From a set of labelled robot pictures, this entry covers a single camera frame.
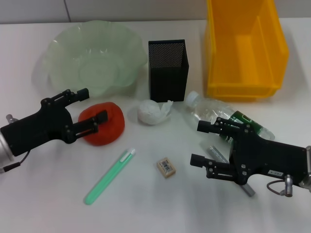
yellow storage box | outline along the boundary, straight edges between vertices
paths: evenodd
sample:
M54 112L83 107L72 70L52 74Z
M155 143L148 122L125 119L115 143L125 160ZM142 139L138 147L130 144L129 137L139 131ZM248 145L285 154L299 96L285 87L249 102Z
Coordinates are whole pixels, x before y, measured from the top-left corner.
M207 94L253 101L281 88L289 56L273 0L207 0Z

red sponge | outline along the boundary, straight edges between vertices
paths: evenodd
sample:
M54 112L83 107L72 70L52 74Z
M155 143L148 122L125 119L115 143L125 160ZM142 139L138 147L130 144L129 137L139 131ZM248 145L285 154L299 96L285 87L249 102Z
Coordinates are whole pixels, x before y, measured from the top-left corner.
M85 136L84 139L94 145L103 146L115 141L124 131L125 121L121 108L112 103L99 103L85 109L79 115L79 121L86 120L106 110L108 121L98 126L98 133Z

green bottle label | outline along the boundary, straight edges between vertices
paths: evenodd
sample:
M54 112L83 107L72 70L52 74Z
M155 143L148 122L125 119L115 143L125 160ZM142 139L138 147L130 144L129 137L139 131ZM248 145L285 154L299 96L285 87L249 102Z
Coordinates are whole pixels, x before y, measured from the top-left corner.
M255 132L257 134L260 133L261 129L263 128L261 125L259 125L257 122L253 121L252 119L248 118L246 115L243 113L236 111L232 116L229 118L229 120L232 120L237 123L244 123L244 124L249 124L253 126ZM227 136L221 135L221 138L228 141L229 143L232 143L233 138L228 138Z

clear plastic bottle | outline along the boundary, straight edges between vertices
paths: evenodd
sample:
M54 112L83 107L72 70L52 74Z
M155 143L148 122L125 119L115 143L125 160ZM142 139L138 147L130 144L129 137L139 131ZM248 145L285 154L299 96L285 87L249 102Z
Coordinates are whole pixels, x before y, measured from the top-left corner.
M275 139L273 133L267 128L259 125L243 113L233 110L229 105L222 101L205 99L202 98L197 92L191 91L185 100L185 104L196 125L199 120L210 121L214 124L216 118L221 117L224 119L231 119L239 123L250 124L260 137L272 141Z

green plastic bowl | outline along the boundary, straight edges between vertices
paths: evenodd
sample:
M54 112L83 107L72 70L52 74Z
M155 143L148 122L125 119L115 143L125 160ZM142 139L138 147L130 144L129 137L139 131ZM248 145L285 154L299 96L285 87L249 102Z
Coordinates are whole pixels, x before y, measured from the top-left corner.
M147 60L137 33L115 22L90 21L61 32L43 65L56 91L86 87L97 97L133 84Z

